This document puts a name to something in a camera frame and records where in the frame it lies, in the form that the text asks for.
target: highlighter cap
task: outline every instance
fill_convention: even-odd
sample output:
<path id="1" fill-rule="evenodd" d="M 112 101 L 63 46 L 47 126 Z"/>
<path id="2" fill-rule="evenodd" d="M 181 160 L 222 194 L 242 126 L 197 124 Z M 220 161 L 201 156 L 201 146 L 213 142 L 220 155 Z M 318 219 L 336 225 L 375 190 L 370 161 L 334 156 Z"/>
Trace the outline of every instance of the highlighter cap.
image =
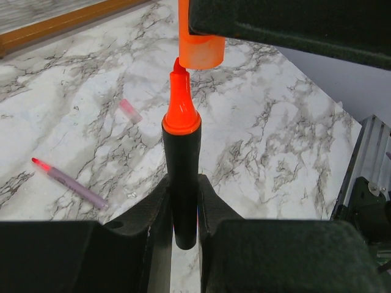
<path id="1" fill-rule="evenodd" d="M 178 0 L 179 60 L 190 69 L 210 69 L 224 59 L 225 38 L 189 34 L 189 0 Z"/>

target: pink cap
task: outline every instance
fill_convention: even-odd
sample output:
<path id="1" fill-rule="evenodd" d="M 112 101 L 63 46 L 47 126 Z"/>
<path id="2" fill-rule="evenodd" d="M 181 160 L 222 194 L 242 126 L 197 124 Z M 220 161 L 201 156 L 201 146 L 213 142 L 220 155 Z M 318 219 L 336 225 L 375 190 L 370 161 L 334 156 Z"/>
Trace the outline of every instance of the pink cap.
<path id="1" fill-rule="evenodd" d="M 127 99 L 122 99 L 120 102 L 120 108 L 126 116 L 132 120 L 133 123 L 139 123 L 142 120 L 140 114 L 135 108 L 128 102 Z"/>

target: white marble surface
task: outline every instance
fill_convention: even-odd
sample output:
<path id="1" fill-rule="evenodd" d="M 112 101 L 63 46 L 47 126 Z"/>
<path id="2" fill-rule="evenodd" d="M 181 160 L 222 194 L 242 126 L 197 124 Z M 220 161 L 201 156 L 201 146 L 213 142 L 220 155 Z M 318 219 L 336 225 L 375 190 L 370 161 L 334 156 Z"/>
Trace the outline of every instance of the white marble surface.
<path id="1" fill-rule="evenodd" d="M 162 178 L 176 4 L 152 2 L 0 61 L 0 220 L 106 222 Z M 191 76 L 200 171 L 217 193 L 247 218 L 327 219 L 360 125 L 271 46 L 230 40 L 223 65 Z M 140 123 L 118 109 L 122 98 Z M 94 209 L 32 156 L 112 207 Z M 199 292 L 197 250 L 174 248 L 173 292 Z"/>

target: pink highlighter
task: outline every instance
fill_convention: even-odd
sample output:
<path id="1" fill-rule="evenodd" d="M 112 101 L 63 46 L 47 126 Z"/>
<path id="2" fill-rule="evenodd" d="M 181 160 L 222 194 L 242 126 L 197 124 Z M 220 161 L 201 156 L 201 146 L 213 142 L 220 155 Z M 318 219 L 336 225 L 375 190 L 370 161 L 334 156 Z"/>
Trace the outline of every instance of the pink highlighter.
<path id="1" fill-rule="evenodd" d="M 85 200 L 91 202 L 98 209 L 108 209 L 109 203 L 107 200 L 104 200 L 96 193 L 81 185 L 73 178 L 69 177 L 67 174 L 62 173 L 59 169 L 49 166 L 48 164 L 45 164 L 44 162 L 34 157 L 31 160 L 33 161 L 33 163 L 41 167 L 49 177 L 52 177 L 54 180 L 60 182 L 62 185 L 66 186 L 73 192 L 76 192 Z"/>

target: wooden trim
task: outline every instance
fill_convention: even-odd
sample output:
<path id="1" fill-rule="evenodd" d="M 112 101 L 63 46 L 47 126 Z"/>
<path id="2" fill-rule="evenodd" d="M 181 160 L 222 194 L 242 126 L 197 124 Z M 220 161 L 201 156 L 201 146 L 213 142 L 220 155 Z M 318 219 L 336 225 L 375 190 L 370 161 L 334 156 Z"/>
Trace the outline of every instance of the wooden trim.
<path id="1" fill-rule="evenodd" d="M 79 10 L 75 10 L 49 20 L 22 27 L 0 35 L 0 57 L 26 43 L 46 37 L 50 34 L 92 21 L 100 16 L 129 8 L 145 0 L 106 0 Z"/>

